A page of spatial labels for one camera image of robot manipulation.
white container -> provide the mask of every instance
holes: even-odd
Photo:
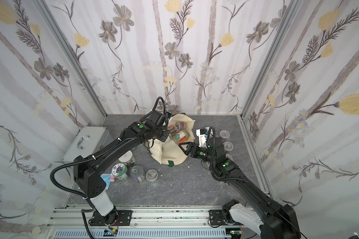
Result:
[[[148,182],[156,182],[158,179],[158,172],[154,169],[151,169],[146,172],[146,181]]]
[[[135,157],[130,150],[122,155],[118,160],[120,160],[120,162],[126,165],[129,169],[135,165]]]
[[[226,151],[226,152],[230,152],[230,151],[232,151],[233,148],[234,148],[233,144],[230,143],[229,141],[226,141],[226,142],[224,143],[224,147],[225,147],[225,151]]]
[[[233,157],[230,154],[226,154],[226,158],[230,159],[231,161],[233,161]]]
[[[112,174],[114,177],[120,181],[128,180],[129,176],[126,174],[128,168],[124,164],[116,164],[112,168]]]
[[[219,136],[222,141],[226,141],[230,137],[230,133],[227,130],[222,130],[219,132]]]

wire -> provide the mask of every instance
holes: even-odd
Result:
[[[210,221],[210,219],[207,221],[207,223],[208,223],[209,226],[212,227],[212,228],[217,228],[217,227],[220,227],[220,226],[221,226],[221,225],[219,225],[219,226],[212,226],[212,225],[210,225],[209,221]]]
[[[304,236],[304,238],[307,239],[307,237],[306,237],[296,226],[294,226],[289,220],[287,220],[284,216],[282,216],[281,213],[279,213],[278,211],[276,211],[276,212],[277,212],[283,219],[285,219],[286,222],[288,222],[291,226],[293,226],[295,229],[297,229],[297,231],[298,231],[299,233],[301,233],[302,236]]]
[[[245,239],[250,239],[250,238],[253,238],[257,235],[257,233],[255,233],[254,235],[252,235],[251,237],[248,237],[248,238],[245,238]]]
[[[88,223],[86,222],[86,217],[85,217],[85,213],[89,213],[89,212],[92,212],[94,211],[94,209],[81,209],[81,214],[83,216],[83,219],[84,219],[84,226],[85,226],[85,229],[86,229],[86,232],[88,233],[88,236],[90,239],[95,239],[92,234],[90,233],[89,231],[89,227],[88,227]]]
[[[202,167],[204,167],[204,169],[206,169],[206,170],[209,170],[208,168],[206,168],[205,166],[203,166],[202,162],[205,162],[205,161],[202,161],[202,160],[201,160],[201,165],[202,165]]]

tin can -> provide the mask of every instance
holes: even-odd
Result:
[[[146,172],[146,181],[148,182],[156,182],[158,179],[158,172],[154,169],[151,169]]]
[[[136,182],[143,182],[145,181],[145,174],[144,174],[144,169],[139,166],[139,165],[135,165],[131,170],[130,170],[130,175],[132,176],[132,178],[136,181]]]
[[[173,141],[176,144],[184,143],[188,138],[187,133],[184,130],[179,131],[178,133],[173,135]]]
[[[135,165],[135,158],[130,150],[122,155],[118,160],[120,160],[120,162],[126,165],[129,169]]]
[[[178,129],[177,129],[177,127],[176,127],[175,125],[170,125],[170,126],[168,127],[168,131],[169,131],[169,133],[170,133],[171,135],[173,135],[173,134],[175,134],[175,133],[178,132]]]
[[[127,171],[128,168],[124,164],[116,164],[112,169],[112,175],[120,181],[126,181],[129,178]]]
[[[178,130],[186,129],[186,123],[183,121],[177,121],[174,125],[175,127],[177,127]]]

gray marble floor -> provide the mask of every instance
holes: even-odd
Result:
[[[116,138],[121,129],[140,117],[140,115],[109,115],[103,126]],[[211,125],[218,133],[221,130],[229,131],[228,141],[234,145],[230,155],[246,176],[258,185],[237,117],[190,117],[195,120],[194,135],[196,129]],[[148,154],[143,145],[136,148],[134,156],[137,164],[141,165],[145,172],[149,169],[158,171],[158,181],[153,184],[147,181],[138,184],[129,178],[126,182],[110,183],[107,191],[115,205],[223,205],[232,199],[241,203],[246,202],[232,187],[226,183],[215,181],[210,172],[201,166],[201,161],[198,159],[188,157],[184,163],[174,167],[160,165]],[[68,199],[68,204],[86,204],[86,201],[73,194]]]

clear plastic container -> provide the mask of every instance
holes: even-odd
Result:
[[[114,175],[115,179],[120,181],[128,180],[129,176],[126,174],[128,168],[124,164],[116,164],[112,168],[112,174]]]
[[[226,141],[224,143],[224,147],[225,147],[225,152],[230,152],[234,148],[233,144],[231,142],[229,142],[229,141]]]
[[[189,138],[187,132],[185,130],[180,130],[178,133],[173,135],[173,141],[176,144],[184,143]]]
[[[231,161],[233,161],[233,157],[230,154],[226,154],[226,159],[230,159]]]
[[[144,174],[144,169],[139,166],[139,165],[135,165],[134,167],[132,167],[132,169],[130,170],[130,176],[136,181],[136,182],[143,182],[145,181],[145,174]]]
[[[158,180],[158,172],[154,169],[151,169],[146,172],[146,181],[156,182]]]
[[[178,130],[184,130],[186,129],[186,123],[183,121],[177,121],[175,122],[175,127],[177,127]]]
[[[226,141],[230,137],[230,133],[227,130],[222,130],[219,132],[219,136],[222,141]]]
[[[178,132],[178,128],[175,125],[168,126],[168,131],[171,135],[174,135]]]

